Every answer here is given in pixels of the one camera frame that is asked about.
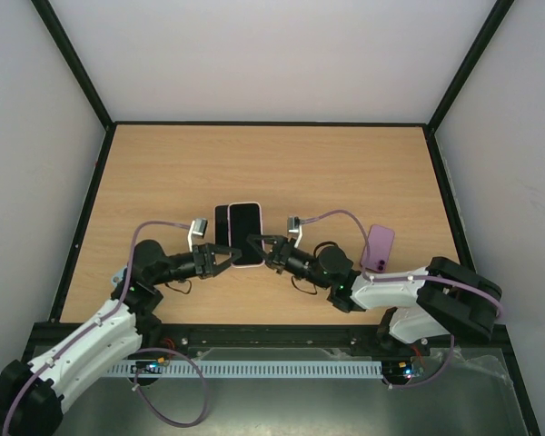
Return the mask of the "light blue phone case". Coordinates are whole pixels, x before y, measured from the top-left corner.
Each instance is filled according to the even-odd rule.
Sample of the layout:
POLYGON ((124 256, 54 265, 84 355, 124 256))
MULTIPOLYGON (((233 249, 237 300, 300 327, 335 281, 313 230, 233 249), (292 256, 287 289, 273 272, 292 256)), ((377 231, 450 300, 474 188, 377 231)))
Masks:
POLYGON ((124 274, 127 270, 127 267, 124 266, 119 271, 117 271, 112 277, 111 277, 111 284, 112 286, 116 286, 118 283, 120 283, 124 279, 124 274))

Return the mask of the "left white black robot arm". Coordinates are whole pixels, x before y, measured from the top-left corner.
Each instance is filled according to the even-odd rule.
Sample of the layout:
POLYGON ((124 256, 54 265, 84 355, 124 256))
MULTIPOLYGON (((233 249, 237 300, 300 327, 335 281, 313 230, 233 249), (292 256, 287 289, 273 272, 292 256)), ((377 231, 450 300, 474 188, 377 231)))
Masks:
POLYGON ((168 255, 155 240, 133 243, 110 298, 87 322, 30 362, 14 360, 0 373, 0 427, 8 435, 51 435, 70 406, 113 365, 157 352, 163 325, 154 314, 158 287, 208 279, 232 267, 240 250, 213 243, 168 255))

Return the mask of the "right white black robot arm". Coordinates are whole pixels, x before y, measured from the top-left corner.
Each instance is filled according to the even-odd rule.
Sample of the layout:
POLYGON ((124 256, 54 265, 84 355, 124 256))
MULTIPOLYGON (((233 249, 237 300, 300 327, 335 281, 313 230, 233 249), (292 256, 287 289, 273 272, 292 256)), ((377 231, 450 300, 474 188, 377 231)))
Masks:
POLYGON ((362 272, 334 243, 309 254, 281 235, 251 234, 247 242, 268 268, 324 289, 342 312, 386 309, 378 344, 390 356, 418 340, 445 334, 488 342, 503 312, 496 283, 445 257, 409 272, 362 272))

